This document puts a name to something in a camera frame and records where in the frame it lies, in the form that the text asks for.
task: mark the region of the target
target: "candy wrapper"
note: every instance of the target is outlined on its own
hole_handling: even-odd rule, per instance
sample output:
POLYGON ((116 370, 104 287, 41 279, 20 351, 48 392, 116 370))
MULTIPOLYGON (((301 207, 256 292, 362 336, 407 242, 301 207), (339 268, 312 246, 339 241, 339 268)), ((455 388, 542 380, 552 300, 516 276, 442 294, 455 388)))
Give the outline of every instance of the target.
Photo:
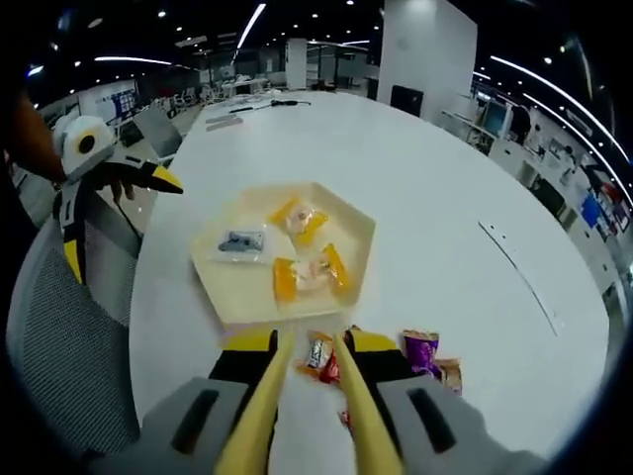
POLYGON ((297 370, 323 383, 338 384, 340 369, 334 356, 332 338, 321 332, 308 332, 310 351, 306 361, 297 363, 297 370))
POLYGON ((432 374, 439 334, 405 330, 405 355, 414 373, 432 374))
POLYGON ((272 214, 269 221, 288 233, 296 247, 308 247, 327 221, 327 215, 305 205, 299 198, 293 198, 272 214))
POLYGON ((278 302, 293 302, 298 296, 330 286, 339 294, 349 287, 349 278, 333 244, 312 260, 275 259, 273 287, 278 302))
POLYGON ((436 359, 435 365, 439 369, 439 381, 452 390, 462 395, 462 370, 459 367, 459 359, 436 359))
POLYGON ((347 427, 349 431, 352 430, 352 421, 349 419, 349 410, 341 411, 338 413, 338 418, 340 422, 347 427))
POLYGON ((267 263, 274 253, 267 236, 267 225, 226 230, 211 249, 211 259, 218 262, 267 263))

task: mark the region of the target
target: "ceiling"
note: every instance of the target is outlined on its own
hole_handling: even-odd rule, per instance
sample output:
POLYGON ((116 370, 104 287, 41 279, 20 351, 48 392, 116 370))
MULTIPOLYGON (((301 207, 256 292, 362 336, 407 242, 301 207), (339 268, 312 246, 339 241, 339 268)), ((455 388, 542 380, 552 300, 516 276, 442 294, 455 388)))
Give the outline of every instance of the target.
MULTIPOLYGON (((451 2, 478 24, 477 70, 483 67, 494 85, 501 82, 499 89, 518 100, 522 92, 528 92, 553 109, 571 106, 538 81, 491 61, 491 54, 520 64, 560 86, 613 130, 626 149, 633 150, 633 138, 625 134, 633 125, 630 117, 633 101, 620 64, 621 58, 628 57, 624 47, 630 44, 625 37, 626 15, 620 12, 624 6, 610 0, 599 5, 573 0, 451 2), (552 63, 546 64, 545 57, 550 57, 552 63)), ((34 33, 23 44, 29 49, 30 64, 45 67, 42 73, 29 78, 29 92, 34 102, 47 103, 67 95, 70 89, 91 87, 97 80, 111 82, 117 76, 152 73, 164 67, 137 62, 95 62, 93 59, 99 55, 138 56, 198 67, 205 58, 200 49, 209 54, 234 51, 259 3, 259 0, 110 0, 46 5, 46 11, 39 16, 40 23, 31 24, 30 31, 34 33), (161 11, 165 12, 163 17, 158 15, 161 11), (88 28, 99 18, 103 19, 100 25, 88 28), (196 46, 175 45, 198 36, 206 36, 207 40, 196 46), (58 50, 51 47, 51 42, 58 45, 58 50), (75 61, 81 64, 75 67, 75 61)), ((299 36, 339 43, 370 40, 369 49, 380 50, 380 8, 384 0, 355 0, 354 5, 347 5, 346 0, 266 3, 244 43, 245 49, 266 44, 271 48, 281 47, 285 34, 285 38, 299 36)), ((608 146, 609 140, 604 136, 594 139, 596 143, 604 143, 601 150, 618 173, 633 181, 631 167, 621 153, 608 146)))

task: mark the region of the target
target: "chair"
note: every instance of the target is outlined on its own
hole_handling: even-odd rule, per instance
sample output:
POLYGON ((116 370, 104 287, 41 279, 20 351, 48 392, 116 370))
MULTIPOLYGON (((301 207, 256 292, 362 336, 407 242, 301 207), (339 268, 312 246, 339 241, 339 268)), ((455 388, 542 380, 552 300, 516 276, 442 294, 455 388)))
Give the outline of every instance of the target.
POLYGON ((51 217, 20 270, 6 333, 18 383, 75 460, 139 437, 128 322, 140 244, 96 193, 87 207, 88 287, 75 279, 51 217))
POLYGON ((162 165, 171 163, 182 143, 182 136, 165 113, 151 105, 136 114, 134 120, 156 153, 157 161, 162 165))

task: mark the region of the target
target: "wall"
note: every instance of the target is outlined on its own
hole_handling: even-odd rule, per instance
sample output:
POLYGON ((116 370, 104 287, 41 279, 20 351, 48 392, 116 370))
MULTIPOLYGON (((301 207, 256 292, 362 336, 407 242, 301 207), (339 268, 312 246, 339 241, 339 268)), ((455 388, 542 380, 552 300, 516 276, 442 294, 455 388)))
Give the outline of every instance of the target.
POLYGON ((106 122, 112 120, 112 111, 106 112, 103 107, 103 99, 126 91, 136 91, 136 81, 129 79, 118 81, 103 86, 96 86, 85 91, 79 91, 79 108, 83 116, 101 117, 106 122))
POLYGON ((289 89, 306 88, 308 41, 290 38, 286 43, 286 81, 289 89))
POLYGON ((456 94, 470 92, 477 25, 447 0, 386 0, 378 100, 392 87, 424 93, 421 118, 439 123, 456 94))

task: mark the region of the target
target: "white table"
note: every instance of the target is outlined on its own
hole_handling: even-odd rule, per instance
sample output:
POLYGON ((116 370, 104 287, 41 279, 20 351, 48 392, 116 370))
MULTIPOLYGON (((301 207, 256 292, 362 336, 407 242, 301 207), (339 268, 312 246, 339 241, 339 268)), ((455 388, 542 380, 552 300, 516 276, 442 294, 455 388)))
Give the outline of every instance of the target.
POLYGON ((235 90, 236 87, 249 86, 250 91, 254 92, 252 86, 258 86, 258 88, 261 89, 264 86, 264 84, 266 84, 267 82, 269 82, 269 80, 265 77, 256 77, 255 79, 248 79, 247 81, 227 82, 223 84, 221 87, 224 90, 227 97, 230 98, 230 97, 233 97, 233 91, 235 90))
MULTIPOLYGON (((206 119, 226 107, 208 106, 174 159, 185 193, 158 197, 136 268, 130 351, 139 418, 207 376, 220 354, 221 326, 189 258, 192 236, 244 187, 315 180, 378 223, 352 322, 391 338, 438 331, 438 354, 462 358, 464 398, 490 434, 552 454, 596 393, 607 343, 600 296, 560 225, 488 158, 420 119, 341 93, 285 98, 313 104, 243 113, 243 124, 211 133, 206 119), (562 324, 558 336, 478 220, 520 249, 562 324)), ((290 367, 271 473, 355 473, 342 409, 341 393, 290 367)))

